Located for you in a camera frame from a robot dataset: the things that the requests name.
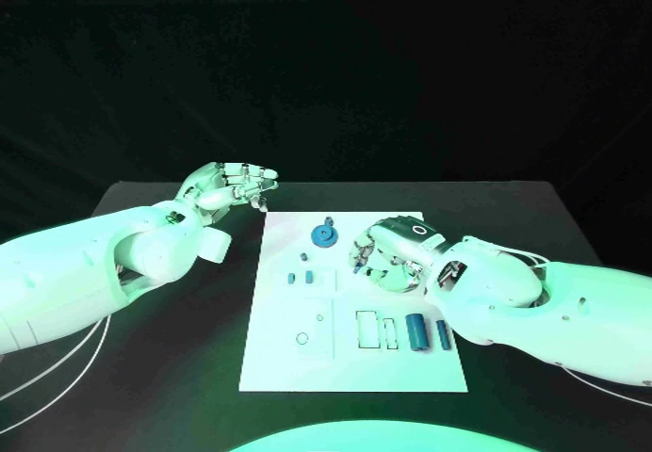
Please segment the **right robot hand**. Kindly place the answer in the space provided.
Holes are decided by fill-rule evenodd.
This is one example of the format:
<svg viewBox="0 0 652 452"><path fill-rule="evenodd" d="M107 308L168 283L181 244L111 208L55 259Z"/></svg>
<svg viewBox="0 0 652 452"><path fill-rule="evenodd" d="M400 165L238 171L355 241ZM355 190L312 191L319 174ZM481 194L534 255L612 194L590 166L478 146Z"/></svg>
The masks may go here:
<svg viewBox="0 0 652 452"><path fill-rule="evenodd" d="M445 235L422 219L383 218L357 237L348 264L384 291L407 293L429 279L449 247Z"/></svg>

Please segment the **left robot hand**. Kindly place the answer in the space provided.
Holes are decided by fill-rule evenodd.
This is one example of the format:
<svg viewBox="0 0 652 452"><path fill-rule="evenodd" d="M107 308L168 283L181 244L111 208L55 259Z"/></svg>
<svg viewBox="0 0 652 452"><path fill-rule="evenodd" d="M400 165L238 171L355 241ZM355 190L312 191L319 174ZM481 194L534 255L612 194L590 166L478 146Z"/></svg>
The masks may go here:
<svg viewBox="0 0 652 452"><path fill-rule="evenodd" d="M175 195L198 214L201 224L215 224L230 208L250 205L260 212L269 211L264 193L279 187L274 169L250 163L217 163L204 165L186 177Z"/></svg>

